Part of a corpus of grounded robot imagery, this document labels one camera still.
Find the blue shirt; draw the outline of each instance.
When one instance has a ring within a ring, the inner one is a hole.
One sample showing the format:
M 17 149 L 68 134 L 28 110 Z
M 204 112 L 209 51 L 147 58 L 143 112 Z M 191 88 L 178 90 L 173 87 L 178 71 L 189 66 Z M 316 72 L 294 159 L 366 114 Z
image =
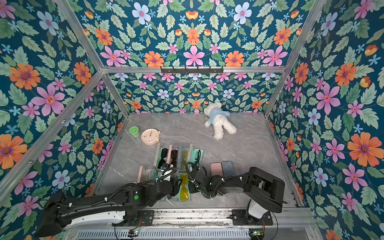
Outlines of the blue shirt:
M 224 116 L 224 117 L 229 117 L 231 114 L 228 111 L 223 111 L 221 108 L 212 108 L 212 110 L 209 113 L 209 124 L 213 124 L 215 118 L 217 116 Z

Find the small blue flower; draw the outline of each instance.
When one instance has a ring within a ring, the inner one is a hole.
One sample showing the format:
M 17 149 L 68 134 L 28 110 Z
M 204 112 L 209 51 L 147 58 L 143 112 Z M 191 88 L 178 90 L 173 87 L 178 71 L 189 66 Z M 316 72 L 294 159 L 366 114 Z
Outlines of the small blue flower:
M 8 54 L 13 52 L 10 45 L 6 45 L 6 46 L 4 44 L 1 44 L 1 45 L 3 46 L 3 52 L 7 52 Z
M 11 125 L 7 125 L 8 130 L 5 131 L 5 133 L 11 133 L 13 135 L 15 132 L 18 132 L 17 125 L 14 125 L 13 127 Z
M 21 108 L 17 108 L 16 106 L 13 106 L 13 109 L 9 110 L 9 112 L 13 113 L 13 115 L 16 116 L 16 114 L 20 114 L 20 110 Z
M 369 65 L 371 66 L 372 64 L 377 64 L 377 61 L 380 59 L 381 57 L 377 57 L 377 54 L 373 55 L 373 58 L 368 60 L 368 62 L 371 62 Z
M 360 133 L 362 131 L 362 127 L 360 127 L 360 124 L 357 124 L 356 126 L 353 126 L 353 128 L 355 129 L 354 132 Z
M 205 21 L 205 18 L 204 18 L 205 16 L 203 15 L 203 16 L 199 16 L 199 22 L 201 22 L 201 23 L 203 23 L 204 21 Z

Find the gray marble surface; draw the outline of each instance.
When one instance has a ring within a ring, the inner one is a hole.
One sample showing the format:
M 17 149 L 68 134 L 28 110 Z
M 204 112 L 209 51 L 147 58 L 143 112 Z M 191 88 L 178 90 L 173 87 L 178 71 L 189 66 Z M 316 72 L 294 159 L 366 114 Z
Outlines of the gray marble surface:
M 105 178 L 97 194 L 107 194 L 123 184 L 135 182 L 140 165 L 152 168 L 156 145 L 147 146 L 140 137 L 133 138 L 128 129 L 138 126 L 143 132 L 156 128 L 161 132 L 161 146 L 175 148 L 179 144 L 204 149 L 202 165 L 210 172 L 213 162 L 232 161 L 236 174 L 249 171 L 250 167 L 259 167 L 284 181 L 282 169 L 272 146 L 262 114 L 232 113 L 229 120 L 237 127 L 237 133 L 230 135 L 224 130 L 221 140 L 213 138 L 214 129 L 205 127 L 204 114 L 131 114 L 129 124 L 124 130 L 117 152 L 106 169 Z M 245 194 L 225 194 L 214 200 L 204 198 L 201 193 L 191 195 L 190 201 L 177 201 L 174 197 L 157 202 L 153 208 L 236 208 L 246 207 L 249 197 Z M 288 187 L 285 187 L 284 207 L 294 207 L 296 202 Z

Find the clock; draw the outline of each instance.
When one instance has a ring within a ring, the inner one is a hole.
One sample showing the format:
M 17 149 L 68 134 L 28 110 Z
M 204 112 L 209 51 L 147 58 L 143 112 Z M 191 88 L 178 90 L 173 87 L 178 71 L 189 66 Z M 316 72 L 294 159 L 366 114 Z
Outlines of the clock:
M 160 132 L 154 128 L 149 128 L 141 134 L 141 140 L 145 145 L 155 145 L 160 142 Z

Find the vent grille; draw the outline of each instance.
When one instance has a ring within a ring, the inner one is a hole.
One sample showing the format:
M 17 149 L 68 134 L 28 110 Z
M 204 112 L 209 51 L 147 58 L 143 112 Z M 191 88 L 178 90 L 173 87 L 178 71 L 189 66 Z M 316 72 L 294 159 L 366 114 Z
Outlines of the vent grille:
M 129 229 L 116 229 L 118 239 L 128 237 Z M 201 229 L 171 229 L 147 228 L 140 230 L 135 239 L 250 239 L 247 228 L 201 228 Z M 80 230 L 76 240 L 110 240 L 116 239 L 114 229 L 84 229 Z

